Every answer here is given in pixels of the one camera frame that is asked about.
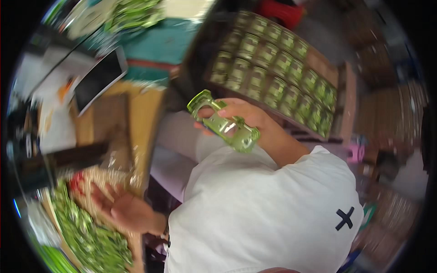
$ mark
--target black x print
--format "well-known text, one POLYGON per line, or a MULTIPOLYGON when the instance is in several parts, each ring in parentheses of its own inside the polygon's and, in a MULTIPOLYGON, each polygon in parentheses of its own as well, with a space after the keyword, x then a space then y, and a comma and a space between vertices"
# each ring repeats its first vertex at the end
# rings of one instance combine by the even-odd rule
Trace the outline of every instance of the black x print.
POLYGON ((338 216, 340 216, 343 220, 335 227, 337 231, 340 230, 344 226, 344 224, 347 224, 349 229, 352 228, 352 221, 350 220, 350 216, 352 215, 352 212, 354 212, 354 207, 350 207, 350 210, 347 214, 345 214, 342 210, 337 210, 338 216))

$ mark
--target tablet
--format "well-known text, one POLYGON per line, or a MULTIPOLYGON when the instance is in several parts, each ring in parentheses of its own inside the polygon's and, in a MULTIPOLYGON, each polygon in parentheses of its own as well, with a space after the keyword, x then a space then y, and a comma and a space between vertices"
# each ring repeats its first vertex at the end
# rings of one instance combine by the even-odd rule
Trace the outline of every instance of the tablet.
POLYGON ((123 50, 115 48, 83 77, 74 89, 76 105, 81 116, 103 92, 126 75, 128 64, 123 50))

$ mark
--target hand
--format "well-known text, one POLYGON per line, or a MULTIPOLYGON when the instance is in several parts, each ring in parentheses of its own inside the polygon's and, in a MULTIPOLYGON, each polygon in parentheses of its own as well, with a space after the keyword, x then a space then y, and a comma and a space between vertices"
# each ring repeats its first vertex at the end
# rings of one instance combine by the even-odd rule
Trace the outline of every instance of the hand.
MULTIPOLYGON (((250 127, 256 127, 261 137, 258 140, 258 145, 263 147, 264 140, 272 131, 283 132, 282 128, 261 108, 258 108, 245 100, 237 98, 225 98, 218 99, 218 101, 224 101, 228 106, 219 110, 217 113, 220 117, 232 118, 239 116, 244 118, 244 122, 250 127)), ((214 110, 211 108, 202 108, 198 112, 198 116, 202 118, 210 117, 214 114, 214 110)), ((213 135, 212 132, 207 130, 201 123, 195 122, 194 127, 202 129, 205 135, 213 135)))
POLYGON ((132 232, 150 233, 161 235, 166 227, 166 217, 153 211, 145 201, 134 196, 117 185, 117 192, 111 185, 106 184, 106 190, 114 199, 111 202, 97 187, 91 184, 93 192, 91 199, 96 204, 100 213, 114 225, 124 227, 132 232))

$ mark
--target tray of green cans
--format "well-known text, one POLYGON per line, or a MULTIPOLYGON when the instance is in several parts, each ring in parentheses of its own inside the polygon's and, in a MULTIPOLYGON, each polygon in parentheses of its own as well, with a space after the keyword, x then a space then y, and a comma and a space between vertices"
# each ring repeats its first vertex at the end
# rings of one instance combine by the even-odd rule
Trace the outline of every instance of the tray of green cans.
POLYGON ((320 140, 329 137, 336 89, 306 66, 306 41, 246 10, 224 36, 205 79, 230 90, 320 140))

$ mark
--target black frame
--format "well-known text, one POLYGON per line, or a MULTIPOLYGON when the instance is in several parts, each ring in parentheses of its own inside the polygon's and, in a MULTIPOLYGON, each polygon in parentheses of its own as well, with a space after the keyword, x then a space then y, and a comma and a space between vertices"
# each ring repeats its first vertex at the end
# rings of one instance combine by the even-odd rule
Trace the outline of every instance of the black frame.
MULTIPOLYGON (((5 272, 47 272, 46 266, 31 250, 24 233, 18 224, 18 219, 11 203, 7 177, 9 170, 6 165, 5 139, 3 134, 6 128, 5 117, 8 98, 11 89, 12 77, 17 69, 18 59, 37 29, 45 11, 52 0, 43 1, 4 1, 2 4, 1 23, 3 48, 1 58, 1 222, 3 237, 3 250, 1 260, 5 272)), ((436 242, 436 222, 434 215, 437 202, 436 196, 436 169, 433 166, 437 161, 437 81, 435 80, 436 54, 433 48, 435 35, 435 9, 431 7, 432 1, 396 1, 386 0, 392 12, 401 22, 412 45, 414 46, 420 64, 423 68, 423 78, 426 81, 430 98, 430 118, 432 143, 427 143, 431 154, 430 180, 421 217, 416 225, 413 235, 409 238, 403 252, 395 261, 390 272, 429 272, 433 268, 435 257, 433 248, 436 242)))

